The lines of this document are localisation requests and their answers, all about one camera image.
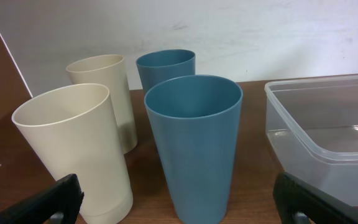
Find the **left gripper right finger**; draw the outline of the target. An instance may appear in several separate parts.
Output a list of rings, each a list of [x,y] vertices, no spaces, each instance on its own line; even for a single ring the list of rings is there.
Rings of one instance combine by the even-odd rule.
[[[273,199],[282,223],[358,224],[358,209],[287,172],[277,175]]]

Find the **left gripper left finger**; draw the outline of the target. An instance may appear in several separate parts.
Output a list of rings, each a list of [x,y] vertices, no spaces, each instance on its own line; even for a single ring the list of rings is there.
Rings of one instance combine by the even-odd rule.
[[[75,223],[85,194],[76,174],[0,212],[0,223]]]

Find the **blue cup front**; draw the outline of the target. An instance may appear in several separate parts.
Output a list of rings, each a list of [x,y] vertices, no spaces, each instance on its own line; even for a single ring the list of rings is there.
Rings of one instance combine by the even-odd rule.
[[[173,78],[144,98],[176,214],[219,223],[231,189],[243,92],[212,75]]]

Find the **blue cup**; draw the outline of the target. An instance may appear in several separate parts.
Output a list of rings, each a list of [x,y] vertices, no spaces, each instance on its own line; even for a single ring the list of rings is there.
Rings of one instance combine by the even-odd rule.
[[[135,63],[144,93],[165,80],[195,74],[196,55],[185,49],[152,52],[139,57]]]
[[[243,92],[212,75],[173,78],[144,98],[176,214],[219,223],[231,189]]]

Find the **blue cup back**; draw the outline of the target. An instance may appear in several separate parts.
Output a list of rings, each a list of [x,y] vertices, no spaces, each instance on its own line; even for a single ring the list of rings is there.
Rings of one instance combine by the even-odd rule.
[[[135,63],[144,93],[165,80],[195,74],[196,55],[185,49],[152,52],[139,57]]]

